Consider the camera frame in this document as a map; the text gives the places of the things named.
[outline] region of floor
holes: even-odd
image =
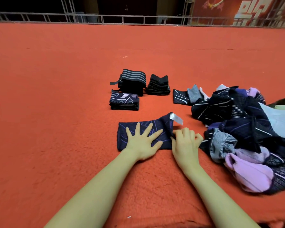
[[[0,227],[42,227],[117,155],[118,122],[174,112],[203,133],[190,107],[169,96],[113,111],[110,81],[124,68],[169,76],[171,89],[197,84],[256,87],[285,98],[285,29],[0,23]],[[202,152],[200,163],[255,221],[285,221],[285,192],[243,192]],[[197,192],[170,150],[126,178],[105,227],[207,227]]]

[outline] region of hand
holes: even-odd
[[[125,150],[130,150],[131,153],[133,152],[136,155],[137,161],[143,161],[152,157],[163,144],[162,141],[158,141],[153,147],[151,147],[151,143],[163,132],[163,130],[158,130],[148,137],[152,126],[153,123],[150,123],[144,133],[140,135],[140,123],[138,122],[134,136],[132,136],[128,127],[125,129],[128,135],[128,144]]]
[[[192,167],[199,167],[198,147],[203,137],[188,128],[175,130],[173,133],[176,135],[176,140],[171,138],[172,153],[182,171],[186,172]]]

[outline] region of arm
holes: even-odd
[[[163,144],[159,141],[151,147],[152,141],[163,131],[147,137],[151,129],[152,123],[140,135],[140,124],[137,123],[135,135],[132,136],[127,128],[127,147],[72,197],[45,227],[102,227],[130,169],[138,160],[152,157]]]
[[[175,134],[176,140],[172,139],[175,160],[198,191],[215,226],[260,228],[200,166],[198,147],[203,137],[188,128],[176,130]]]

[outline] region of white label tag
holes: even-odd
[[[177,116],[176,114],[170,114],[170,119],[174,120],[175,122],[177,122],[178,124],[183,125],[183,120]]]

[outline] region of orange carpet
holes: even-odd
[[[119,25],[0,24],[0,228],[42,227],[117,155],[118,122],[173,111],[203,133],[190,107],[169,96],[113,111],[110,81],[123,68],[197,84],[256,87],[285,98],[285,30]],[[285,221],[285,191],[249,195],[200,150],[200,163],[255,221]],[[206,227],[209,216],[170,150],[134,166],[105,227]]]

